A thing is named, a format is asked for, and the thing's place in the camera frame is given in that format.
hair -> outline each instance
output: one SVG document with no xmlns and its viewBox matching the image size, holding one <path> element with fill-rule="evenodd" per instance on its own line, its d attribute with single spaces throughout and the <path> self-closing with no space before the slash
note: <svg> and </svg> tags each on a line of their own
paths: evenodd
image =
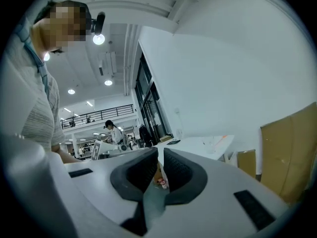
<svg viewBox="0 0 317 238">
<path fill-rule="evenodd" d="M 65 0 L 62 2 L 54 2 L 53 0 L 48 1 L 48 4 L 44 6 L 39 14 L 36 16 L 33 24 L 39 22 L 43 18 L 50 18 L 50 13 L 53 12 L 56 8 L 56 5 L 58 3 L 61 3 L 63 6 L 72 6 L 72 7 L 80 7 L 80 12 L 83 12 L 82 10 L 85 10 L 85 18 L 86 18 L 86 27 L 83 30 L 80 30 L 80 35 L 84 36 L 86 35 L 86 30 L 90 30 L 92 27 L 92 18 L 91 14 L 89 12 L 88 6 L 83 2 L 77 2 L 72 0 Z M 52 51 L 52 53 L 64 53 L 61 49 Z"/>
<path fill-rule="evenodd" d="M 117 128 L 117 126 L 115 126 L 111 120 L 107 120 L 107 121 L 105 122 L 105 127 L 107 128 L 109 125 L 114 126 L 114 127 Z"/>
</svg>

wall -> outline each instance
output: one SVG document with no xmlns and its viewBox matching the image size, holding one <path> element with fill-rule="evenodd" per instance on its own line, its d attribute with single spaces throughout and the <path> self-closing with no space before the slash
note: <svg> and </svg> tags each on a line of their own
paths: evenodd
<svg viewBox="0 0 317 238">
<path fill-rule="evenodd" d="M 131 105 L 133 104 L 132 97 L 124 95 L 116 95 L 111 97 L 105 97 L 100 99 L 95 99 L 95 109 L 104 110 L 112 109 L 120 106 Z"/>
<path fill-rule="evenodd" d="M 174 35 L 143 27 L 139 41 L 173 133 L 234 134 L 258 174 L 260 126 L 317 100 L 312 47 L 268 0 L 199 0 Z"/>
</svg>

round ceiling light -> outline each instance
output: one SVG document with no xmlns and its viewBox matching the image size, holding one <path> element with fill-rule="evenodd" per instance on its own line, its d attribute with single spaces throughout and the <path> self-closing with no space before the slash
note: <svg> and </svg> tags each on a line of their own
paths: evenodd
<svg viewBox="0 0 317 238">
<path fill-rule="evenodd" d="M 104 43 L 105 42 L 105 37 L 102 35 L 102 34 L 100 34 L 100 35 L 95 35 L 94 37 L 93 37 L 93 42 L 95 43 L 95 44 L 97 44 L 97 45 L 100 45 L 100 44 L 102 44 L 102 43 Z"/>
<path fill-rule="evenodd" d="M 106 80 L 106 81 L 105 81 L 105 85 L 107 85 L 107 86 L 112 85 L 112 81 L 111 81 L 111 80 Z"/>
<path fill-rule="evenodd" d="M 44 61 L 48 61 L 48 60 L 50 60 L 50 54 L 46 53 L 44 56 Z"/>
<path fill-rule="evenodd" d="M 75 91 L 74 91 L 73 89 L 69 89 L 69 90 L 68 90 L 68 93 L 69 93 L 69 94 L 74 94 Z"/>
</svg>

white table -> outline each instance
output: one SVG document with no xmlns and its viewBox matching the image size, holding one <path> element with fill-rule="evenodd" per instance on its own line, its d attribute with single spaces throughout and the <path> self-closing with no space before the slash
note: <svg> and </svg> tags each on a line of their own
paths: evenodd
<svg viewBox="0 0 317 238">
<path fill-rule="evenodd" d="M 158 149 L 158 161 L 164 166 L 164 148 L 189 152 L 212 160 L 218 160 L 231 145 L 234 139 L 234 135 L 215 136 L 213 138 L 213 153 L 212 151 L 210 151 L 211 149 L 209 149 L 209 146 L 206 144 L 207 142 L 209 142 L 210 138 L 211 137 L 187 137 L 181 139 L 180 142 L 173 145 L 167 144 L 175 139 L 160 143 L 155 146 Z"/>
</svg>

balcony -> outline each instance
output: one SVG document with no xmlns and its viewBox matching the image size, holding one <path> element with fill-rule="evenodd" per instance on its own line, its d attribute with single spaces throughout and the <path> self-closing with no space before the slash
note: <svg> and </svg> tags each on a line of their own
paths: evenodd
<svg viewBox="0 0 317 238">
<path fill-rule="evenodd" d="M 61 120 L 62 129 L 79 127 L 93 122 L 100 123 L 102 120 L 109 120 L 117 117 L 123 117 L 133 114 L 133 107 L 131 105 L 116 107 L 113 109 L 105 109 L 97 112 L 82 114 L 77 117 L 71 117 L 66 120 Z"/>
</svg>

